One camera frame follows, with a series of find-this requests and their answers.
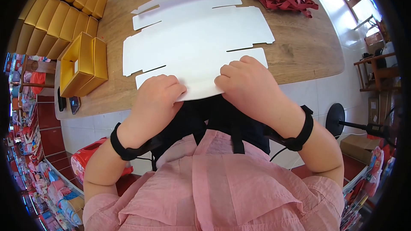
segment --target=smartphone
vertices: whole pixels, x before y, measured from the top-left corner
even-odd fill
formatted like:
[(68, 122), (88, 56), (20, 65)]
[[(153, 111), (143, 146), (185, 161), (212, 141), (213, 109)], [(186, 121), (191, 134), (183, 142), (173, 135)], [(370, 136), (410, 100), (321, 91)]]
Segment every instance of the smartphone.
[(75, 115), (79, 111), (80, 106), (81, 106), (80, 98), (78, 98), (77, 96), (74, 96), (74, 97), (70, 97), (69, 100), (70, 100), (71, 113)]

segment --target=person's left hand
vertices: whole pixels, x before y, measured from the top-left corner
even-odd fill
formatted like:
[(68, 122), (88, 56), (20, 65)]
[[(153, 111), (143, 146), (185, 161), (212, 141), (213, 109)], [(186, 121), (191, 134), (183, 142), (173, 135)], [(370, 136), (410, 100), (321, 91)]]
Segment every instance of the person's left hand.
[(124, 148), (139, 148), (160, 133), (180, 110), (177, 98), (187, 91), (174, 75), (151, 77), (137, 90), (130, 115), (118, 127), (117, 136)]

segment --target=hand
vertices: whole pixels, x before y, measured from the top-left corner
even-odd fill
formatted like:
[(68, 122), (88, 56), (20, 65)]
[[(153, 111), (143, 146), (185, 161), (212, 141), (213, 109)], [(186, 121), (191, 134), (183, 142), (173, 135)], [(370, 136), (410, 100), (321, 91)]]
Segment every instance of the hand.
[(223, 97), (249, 117), (272, 128), (291, 101), (283, 94), (272, 74), (255, 58), (243, 56), (220, 69), (214, 83)]
[(118, 127), (117, 136), (125, 148), (139, 148), (160, 133), (180, 110), (177, 98), (187, 88), (173, 76), (151, 77), (137, 90), (130, 115)]

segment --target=stack of gold boxes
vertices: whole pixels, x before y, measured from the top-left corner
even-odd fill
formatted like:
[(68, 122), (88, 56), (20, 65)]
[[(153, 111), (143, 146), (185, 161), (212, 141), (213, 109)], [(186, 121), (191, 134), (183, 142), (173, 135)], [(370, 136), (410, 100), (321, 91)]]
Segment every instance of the stack of gold boxes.
[(57, 59), (81, 32), (96, 36), (107, 0), (28, 0), (8, 52)]
[(106, 44), (96, 38), (107, 0), (28, 0), (8, 52), (61, 60), (60, 95), (83, 97), (108, 79)]

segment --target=person's right hand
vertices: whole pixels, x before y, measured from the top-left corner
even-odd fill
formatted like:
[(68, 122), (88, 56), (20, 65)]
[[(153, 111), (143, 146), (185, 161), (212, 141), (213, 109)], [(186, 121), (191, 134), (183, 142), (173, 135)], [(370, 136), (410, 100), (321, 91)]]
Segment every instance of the person's right hand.
[(232, 61), (220, 73), (214, 83), (224, 91), (223, 97), (256, 121), (271, 126), (290, 104), (270, 71), (253, 57)]

